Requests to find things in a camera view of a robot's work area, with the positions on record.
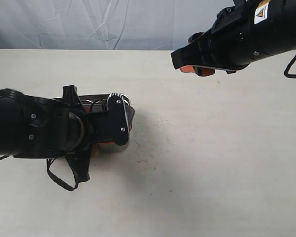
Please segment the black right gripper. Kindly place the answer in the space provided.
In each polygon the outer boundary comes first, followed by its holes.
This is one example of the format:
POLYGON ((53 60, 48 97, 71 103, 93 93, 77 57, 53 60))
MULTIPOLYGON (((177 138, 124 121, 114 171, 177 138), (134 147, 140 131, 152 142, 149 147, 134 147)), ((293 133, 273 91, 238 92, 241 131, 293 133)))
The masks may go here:
POLYGON ((175 69, 211 76, 215 70, 229 74, 264 58, 254 40, 253 19, 259 0, 236 0, 217 13, 212 27, 188 38, 188 45, 171 53, 175 69))

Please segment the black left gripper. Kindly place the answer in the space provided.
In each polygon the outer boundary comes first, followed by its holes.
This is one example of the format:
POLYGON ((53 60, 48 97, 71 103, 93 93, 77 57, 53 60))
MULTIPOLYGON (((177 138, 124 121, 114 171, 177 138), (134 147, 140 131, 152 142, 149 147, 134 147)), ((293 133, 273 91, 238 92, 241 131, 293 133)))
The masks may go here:
POLYGON ((75 182, 89 181, 91 157, 113 142, 91 145, 91 124, 76 86, 64 86, 58 99, 18 93, 16 101, 22 108, 26 134, 13 156, 46 160, 47 174, 56 183, 62 180, 50 168, 56 159, 64 158, 75 182))

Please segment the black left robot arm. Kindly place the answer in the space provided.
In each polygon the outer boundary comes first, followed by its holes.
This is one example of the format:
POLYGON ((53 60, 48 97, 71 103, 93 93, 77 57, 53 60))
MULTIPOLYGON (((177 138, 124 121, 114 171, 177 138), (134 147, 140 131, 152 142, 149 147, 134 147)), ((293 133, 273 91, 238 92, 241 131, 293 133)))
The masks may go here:
POLYGON ((55 99, 0 89, 0 161, 44 159, 51 167, 64 158, 77 184, 88 181, 95 145, 113 140, 111 101, 107 96, 84 104, 73 85, 55 99))

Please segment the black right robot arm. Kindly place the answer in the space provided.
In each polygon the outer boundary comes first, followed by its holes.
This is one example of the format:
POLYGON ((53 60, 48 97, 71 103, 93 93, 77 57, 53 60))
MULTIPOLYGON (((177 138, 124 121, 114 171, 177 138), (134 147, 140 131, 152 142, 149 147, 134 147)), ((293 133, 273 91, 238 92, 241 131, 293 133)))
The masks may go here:
POLYGON ((296 49, 296 0, 236 0, 212 27, 171 53, 173 67, 206 77, 296 49))

